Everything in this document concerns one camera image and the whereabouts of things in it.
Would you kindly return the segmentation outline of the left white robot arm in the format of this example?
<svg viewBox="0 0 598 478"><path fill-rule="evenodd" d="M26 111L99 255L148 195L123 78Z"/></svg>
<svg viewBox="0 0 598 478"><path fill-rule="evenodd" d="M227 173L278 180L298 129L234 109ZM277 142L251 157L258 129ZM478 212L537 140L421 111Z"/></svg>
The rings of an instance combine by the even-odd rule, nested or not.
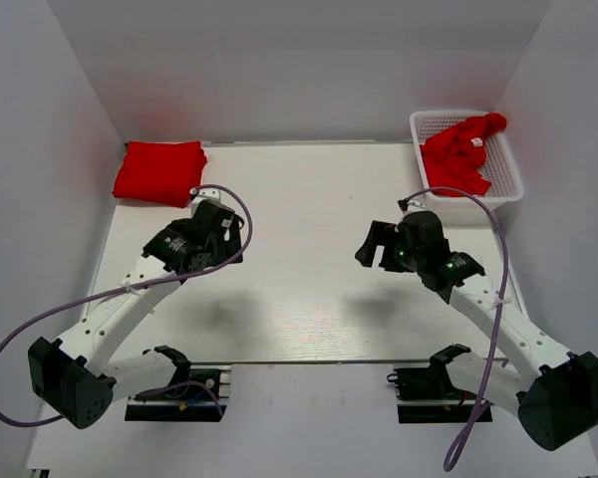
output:
<svg viewBox="0 0 598 478"><path fill-rule="evenodd" d="M241 247L240 220L212 199L193 207L189 218L170 222L143 248L120 294L97 301L85 318L54 341L43 338L28 350L33 391L76 428L99 420L115 401L156 392L186 391L190 362L169 346L115 360L127 336L185 275L206 271Z"/></svg>

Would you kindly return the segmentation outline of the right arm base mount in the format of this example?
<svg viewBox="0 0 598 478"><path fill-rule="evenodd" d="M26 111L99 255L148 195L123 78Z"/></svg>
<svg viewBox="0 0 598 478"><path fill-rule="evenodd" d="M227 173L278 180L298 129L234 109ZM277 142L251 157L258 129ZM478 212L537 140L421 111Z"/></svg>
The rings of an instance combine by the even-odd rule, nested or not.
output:
<svg viewBox="0 0 598 478"><path fill-rule="evenodd" d="M400 424L466 424L475 394L434 383L427 366L396 366L386 377Z"/></svg>

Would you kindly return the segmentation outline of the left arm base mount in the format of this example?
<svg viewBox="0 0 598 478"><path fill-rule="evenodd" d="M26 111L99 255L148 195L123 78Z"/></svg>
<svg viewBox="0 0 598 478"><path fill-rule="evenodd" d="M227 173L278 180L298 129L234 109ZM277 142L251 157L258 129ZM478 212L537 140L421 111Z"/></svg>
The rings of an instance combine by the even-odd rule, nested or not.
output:
<svg viewBox="0 0 598 478"><path fill-rule="evenodd" d="M217 398L222 411L230 395L229 365L192 367L188 380L202 382ZM126 422L217 423L222 416L210 395L197 385L187 385L146 398L129 398Z"/></svg>

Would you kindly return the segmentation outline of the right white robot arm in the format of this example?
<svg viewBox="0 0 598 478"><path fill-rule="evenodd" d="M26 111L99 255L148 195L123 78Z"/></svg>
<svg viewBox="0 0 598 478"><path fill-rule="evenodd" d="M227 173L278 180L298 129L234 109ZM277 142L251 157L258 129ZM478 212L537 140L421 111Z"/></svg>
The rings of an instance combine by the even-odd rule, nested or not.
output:
<svg viewBox="0 0 598 478"><path fill-rule="evenodd" d="M495 340L509 361L506 367L488 365L469 347L450 345L430 357L425 380L399 380L401 397L479 395L518 418L548 451L598 425L598 358L572 352L501 300L484 268L450 248L433 212L409 212L398 224L373 221L355 258L371 267L378 249L380 268L417 274L428 290Z"/></svg>

